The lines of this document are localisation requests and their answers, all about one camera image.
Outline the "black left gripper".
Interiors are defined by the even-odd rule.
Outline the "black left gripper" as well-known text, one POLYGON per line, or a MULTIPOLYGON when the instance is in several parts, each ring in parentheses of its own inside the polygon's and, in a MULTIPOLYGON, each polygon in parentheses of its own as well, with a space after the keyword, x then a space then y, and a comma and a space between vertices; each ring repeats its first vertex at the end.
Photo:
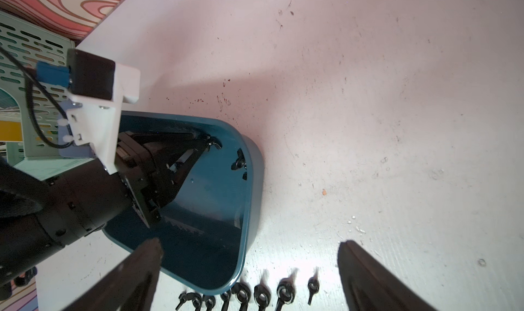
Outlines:
POLYGON ((191 132, 118 134, 115 165, 147 228, 160 222, 160 208, 176 198, 192 167, 212 145, 211 136, 191 132))

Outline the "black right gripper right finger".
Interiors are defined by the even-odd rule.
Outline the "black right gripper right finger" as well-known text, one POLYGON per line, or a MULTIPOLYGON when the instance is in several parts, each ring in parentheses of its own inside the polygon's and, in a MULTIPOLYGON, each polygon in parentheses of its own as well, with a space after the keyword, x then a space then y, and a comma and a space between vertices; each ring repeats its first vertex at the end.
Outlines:
POLYGON ((355 241, 342 242, 337 263, 350 310, 434 310, 355 241))

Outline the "dark teal storage box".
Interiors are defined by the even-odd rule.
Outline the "dark teal storage box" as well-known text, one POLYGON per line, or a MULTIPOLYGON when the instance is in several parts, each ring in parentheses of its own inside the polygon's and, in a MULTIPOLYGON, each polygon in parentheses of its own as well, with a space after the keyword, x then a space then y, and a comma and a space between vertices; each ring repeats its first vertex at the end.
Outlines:
POLYGON ((261 213, 264 161, 258 146, 218 119, 126 111, 120 128, 131 132, 191 132, 216 137, 222 149, 206 151, 192 167, 176 198, 149 229, 132 209, 113 218, 103 232, 128 252, 158 238, 161 270, 206 295, 229 290, 240 278, 255 240, 261 213), (231 170, 242 149, 243 170, 231 170))

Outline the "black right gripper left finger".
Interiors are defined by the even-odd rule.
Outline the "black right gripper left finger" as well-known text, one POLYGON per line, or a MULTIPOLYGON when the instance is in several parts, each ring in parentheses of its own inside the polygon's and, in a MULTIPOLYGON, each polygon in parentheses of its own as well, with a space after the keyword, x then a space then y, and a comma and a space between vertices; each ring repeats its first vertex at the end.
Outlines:
POLYGON ((150 310, 160 275, 163 249, 158 238, 132 254, 66 310, 150 310))

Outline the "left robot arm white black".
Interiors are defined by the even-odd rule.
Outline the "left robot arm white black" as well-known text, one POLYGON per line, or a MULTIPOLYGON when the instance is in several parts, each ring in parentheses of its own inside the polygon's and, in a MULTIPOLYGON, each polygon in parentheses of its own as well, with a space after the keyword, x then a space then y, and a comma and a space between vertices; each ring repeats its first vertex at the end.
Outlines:
POLYGON ((1 165, 1 283, 6 285, 127 209, 152 227, 190 170, 221 143, 207 134, 122 132, 114 174, 87 162, 45 181, 1 165))

